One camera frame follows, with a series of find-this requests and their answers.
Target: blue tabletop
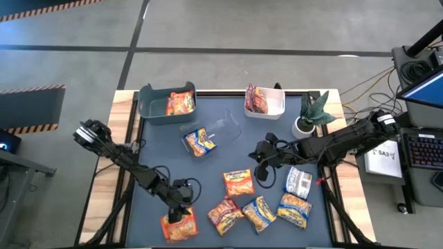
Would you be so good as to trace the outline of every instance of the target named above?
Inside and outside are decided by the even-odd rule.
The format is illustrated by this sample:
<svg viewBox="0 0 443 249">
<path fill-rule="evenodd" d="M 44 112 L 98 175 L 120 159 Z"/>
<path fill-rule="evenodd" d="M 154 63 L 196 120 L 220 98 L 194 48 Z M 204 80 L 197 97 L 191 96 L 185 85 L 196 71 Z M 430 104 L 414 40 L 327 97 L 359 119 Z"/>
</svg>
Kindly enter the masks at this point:
<svg viewBox="0 0 443 249">
<path fill-rule="evenodd" d="M 160 218 L 168 212 L 168 207 L 155 196 L 150 196 L 138 185 L 134 190 L 132 211 L 126 246 L 130 248 L 153 246 L 185 247 L 332 247 L 329 226 L 325 211 L 323 193 L 315 184 L 318 178 L 316 165 L 297 165 L 296 167 L 313 174 L 313 182 L 307 201 L 312 205 L 307 229 L 278 217 L 263 232 L 256 235 L 249 220 L 240 219 L 224 235 L 219 236 L 214 225 L 208 219 L 208 212 L 215 208 L 226 194 L 223 172 L 240 169 L 253 169 L 257 163 L 247 155 L 254 151 L 257 142 L 264 140 L 267 132 L 273 132 L 279 139 L 294 140 L 291 124 L 300 113 L 301 97 L 286 97 L 286 111 L 279 120 L 248 118 L 244 115 L 243 98 L 203 98 L 197 99 L 197 119 L 211 120 L 223 116 L 229 110 L 242 130 L 241 134 L 230 144 L 221 145 L 211 157 L 195 160 L 186 151 L 181 137 L 183 124 L 153 126 L 145 123 L 143 138 L 147 144 L 142 148 L 140 164 L 153 167 L 166 165 L 171 171 L 171 181 L 178 178 L 197 178 L 203 185 L 199 200 L 194 204 L 199 234 L 186 241 L 168 244 L 161 230 Z M 254 179 L 255 194 L 235 198 L 242 206 L 262 195 L 269 207 L 276 213 L 283 187 L 290 166 L 285 165 L 277 170 L 277 180 L 271 189 L 261 188 Z M 272 179 L 270 172 L 268 185 Z"/>
</svg>

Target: white plastic bin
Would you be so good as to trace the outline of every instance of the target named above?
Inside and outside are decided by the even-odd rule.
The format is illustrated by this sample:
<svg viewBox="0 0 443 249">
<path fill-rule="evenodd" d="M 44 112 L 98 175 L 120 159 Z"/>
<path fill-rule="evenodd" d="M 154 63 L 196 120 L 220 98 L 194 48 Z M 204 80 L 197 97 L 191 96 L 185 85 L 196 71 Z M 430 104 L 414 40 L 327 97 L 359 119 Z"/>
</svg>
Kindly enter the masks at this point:
<svg viewBox="0 0 443 249">
<path fill-rule="evenodd" d="M 269 120 L 277 120 L 284 113 L 284 91 L 280 89 L 268 89 L 258 87 L 263 92 L 268 103 L 268 113 L 255 113 L 244 108 L 244 114 L 250 118 L 264 118 Z"/>
</svg>

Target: orange snack bag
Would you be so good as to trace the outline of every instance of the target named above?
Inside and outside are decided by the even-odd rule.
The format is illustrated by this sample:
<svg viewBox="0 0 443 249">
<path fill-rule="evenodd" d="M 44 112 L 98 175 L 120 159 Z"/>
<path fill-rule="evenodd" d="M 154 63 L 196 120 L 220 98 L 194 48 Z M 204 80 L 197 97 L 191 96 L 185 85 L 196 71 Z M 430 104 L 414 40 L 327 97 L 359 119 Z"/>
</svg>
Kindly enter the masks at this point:
<svg viewBox="0 0 443 249">
<path fill-rule="evenodd" d="M 161 229 L 165 235 L 166 242 L 176 243 L 199 234 L 197 223 L 195 222 L 194 210 L 190 207 L 188 211 L 191 214 L 183 215 L 181 220 L 176 223 L 169 224 L 168 215 L 160 218 Z"/>
<path fill-rule="evenodd" d="M 225 198 L 255 193 L 251 169 L 223 173 L 223 177 L 226 185 Z"/>
<path fill-rule="evenodd" d="M 233 200 L 223 200 L 217 207 L 209 211 L 208 217 L 215 225 L 220 236 L 223 236 L 244 215 Z"/>
<path fill-rule="evenodd" d="M 172 103 L 172 98 L 168 97 L 168 103 L 166 106 L 166 115 L 170 116 L 170 115 L 174 115 L 174 105 Z"/>
<path fill-rule="evenodd" d="M 195 109 L 194 92 L 171 93 L 174 115 L 187 114 Z"/>
</svg>

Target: white flower pot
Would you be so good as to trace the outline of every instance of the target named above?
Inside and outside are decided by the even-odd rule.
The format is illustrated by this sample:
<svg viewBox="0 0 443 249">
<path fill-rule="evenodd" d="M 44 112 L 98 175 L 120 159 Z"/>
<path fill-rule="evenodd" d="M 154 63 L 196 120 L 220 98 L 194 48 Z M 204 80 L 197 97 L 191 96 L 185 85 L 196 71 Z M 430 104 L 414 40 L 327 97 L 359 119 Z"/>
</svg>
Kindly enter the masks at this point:
<svg viewBox="0 0 443 249">
<path fill-rule="evenodd" d="M 292 135 L 293 135 L 294 137 L 296 137 L 297 139 L 302 139 L 302 138 L 308 138 L 308 137 L 310 137 L 310 136 L 312 135 L 312 133 L 314 132 L 316 126 L 314 125 L 314 126 L 312 127 L 312 130 L 311 130 L 311 131 L 302 131 L 302 130 L 300 130 L 300 129 L 298 128 L 298 126 L 297 126 L 297 121 L 298 121 L 299 119 L 300 119 L 300 117 L 298 117 L 298 118 L 296 119 L 296 121 L 294 121 L 294 123 L 292 124 L 292 128 L 291 128 Z"/>
</svg>

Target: keyboard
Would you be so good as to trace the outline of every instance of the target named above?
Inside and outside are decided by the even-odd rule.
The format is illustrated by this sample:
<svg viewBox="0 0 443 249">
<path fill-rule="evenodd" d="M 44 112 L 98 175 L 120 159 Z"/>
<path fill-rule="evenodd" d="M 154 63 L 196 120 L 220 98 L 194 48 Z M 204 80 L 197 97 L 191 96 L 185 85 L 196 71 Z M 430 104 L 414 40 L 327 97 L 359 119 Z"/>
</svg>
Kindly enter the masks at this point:
<svg viewBox="0 0 443 249">
<path fill-rule="evenodd" d="M 443 137 L 406 133 L 404 139 L 411 167 L 443 169 Z"/>
</svg>

